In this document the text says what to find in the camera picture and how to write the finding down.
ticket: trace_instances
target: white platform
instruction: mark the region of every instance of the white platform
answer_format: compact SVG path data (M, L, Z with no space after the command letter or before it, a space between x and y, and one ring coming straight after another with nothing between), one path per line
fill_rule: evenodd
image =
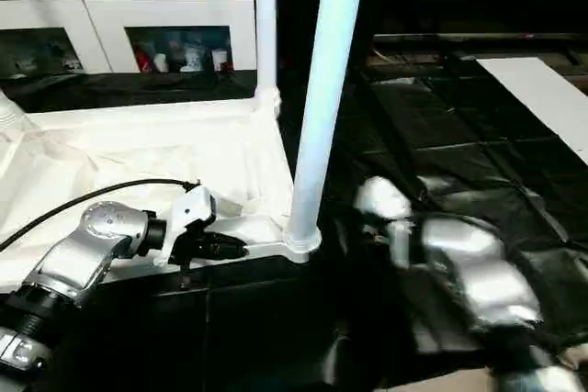
M255 99L128 106L28 116L40 129L0 143L0 241L40 214L94 189L134 179L202 180L217 198L211 230L250 245L250 257L305 256L280 245L292 180L277 123ZM181 187L132 187L97 200L166 210ZM0 291L20 284L58 239L69 234L90 202L34 229L0 253ZM201 266L206 262L194 263ZM116 261L109 280L177 271L158 268L153 254Z

